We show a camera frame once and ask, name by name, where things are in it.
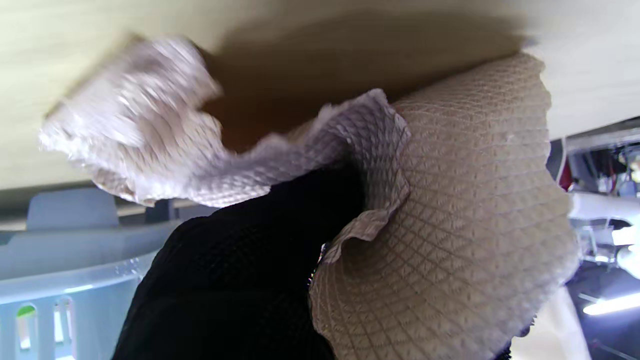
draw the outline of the fluorescent light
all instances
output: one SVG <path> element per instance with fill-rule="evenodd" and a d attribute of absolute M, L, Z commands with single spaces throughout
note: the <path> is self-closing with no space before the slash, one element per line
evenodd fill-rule
<path fill-rule="evenodd" d="M 93 289 L 93 285 L 76 286 L 75 288 L 65 289 L 65 293 L 77 293 L 79 291 Z"/>
<path fill-rule="evenodd" d="M 640 293 L 619 297 L 617 299 L 603 300 L 589 305 L 583 309 L 587 315 L 602 315 L 616 311 L 640 307 Z"/>

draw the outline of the wooden surface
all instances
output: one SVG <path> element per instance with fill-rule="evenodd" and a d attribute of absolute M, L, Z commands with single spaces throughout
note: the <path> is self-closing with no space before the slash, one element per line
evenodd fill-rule
<path fill-rule="evenodd" d="M 243 150 L 327 101 L 391 98 L 523 47 L 547 64 L 553 137 L 640 115 L 637 0 L 0 0 L 0 189 L 86 179 L 38 151 L 44 114 L 113 44 L 179 33 L 211 53 L 205 108 Z"/>

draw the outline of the green object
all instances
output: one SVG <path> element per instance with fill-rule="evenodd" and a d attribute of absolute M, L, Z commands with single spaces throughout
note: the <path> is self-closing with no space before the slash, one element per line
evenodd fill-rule
<path fill-rule="evenodd" d="M 18 310 L 18 317 L 19 318 L 22 318 L 23 316 L 31 316 L 31 315 L 36 315 L 36 308 L 31 306 L 31 305 L 22 306 Z"/>

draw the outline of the laundry basket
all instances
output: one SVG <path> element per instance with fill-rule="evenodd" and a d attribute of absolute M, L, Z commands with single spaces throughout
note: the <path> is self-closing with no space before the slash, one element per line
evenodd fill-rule
<path fill-rule="evenodd" d="M 179 221 L 121 227 L 98 189 L 38 194 L 0 245 L 0 359 L 105 360 L 140 279 Z"/>

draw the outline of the textured paper towel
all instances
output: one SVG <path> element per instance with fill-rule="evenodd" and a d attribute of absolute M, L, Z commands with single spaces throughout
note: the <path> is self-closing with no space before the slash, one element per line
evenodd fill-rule
<path fill-rule="evenodd" d="M 102 189 L 146 205 L 178 197 L 228 206 L 350 158 L 365 177 L 365 211 L 338 235 L 328 261 L 346 238 L 372 240 L 408 195 L 398 156 L 409 132 L 381 90 L 325 106 L 294 134 L 267 136 L 240 155 L 222 146 L 220 123 L 197 111 L 220 92 L 187 40 L 133 44 L 61 102 L 40 140 Z"/>
<path fill-rule="evenodd" d="M 400 157 L 411 194 L 312 285 L 338 359 L 492 359 L 572 276 L 570 202 L 545 168 L 542 67 L 521 54 L 394 104 L 412 132 Z"/>

